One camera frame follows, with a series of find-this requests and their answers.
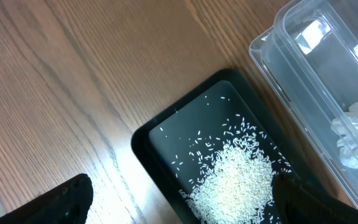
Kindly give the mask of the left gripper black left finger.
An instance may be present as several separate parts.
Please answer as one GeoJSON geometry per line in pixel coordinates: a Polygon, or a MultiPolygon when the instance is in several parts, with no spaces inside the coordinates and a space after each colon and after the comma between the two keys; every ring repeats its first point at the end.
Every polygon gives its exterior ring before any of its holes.
{"type": "Polygon", "coordinates": [[[78,174],[0,217],[0,224],[85,224],[93,203],[87,174],[78,174]]]}

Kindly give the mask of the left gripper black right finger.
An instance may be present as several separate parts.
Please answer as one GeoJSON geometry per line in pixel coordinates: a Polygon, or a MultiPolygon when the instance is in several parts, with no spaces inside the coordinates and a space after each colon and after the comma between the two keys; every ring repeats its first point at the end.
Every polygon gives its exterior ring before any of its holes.
{"type": "Polygon", "coordinates": [[[358,224],[358,210],[289,175],[274,177],[272,195],[283,223],[358,224]]]}

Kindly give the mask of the pile of white rice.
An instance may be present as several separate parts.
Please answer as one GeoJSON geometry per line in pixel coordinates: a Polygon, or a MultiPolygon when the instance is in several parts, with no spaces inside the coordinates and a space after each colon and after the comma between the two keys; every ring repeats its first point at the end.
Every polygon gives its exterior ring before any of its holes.
{"type": "Polygon", "coordinates": [[[279,173],[251,137],[234,138],[213,153],[201,183],[183,194],[200,223],[278,223],[272,195],[279,173]]]}

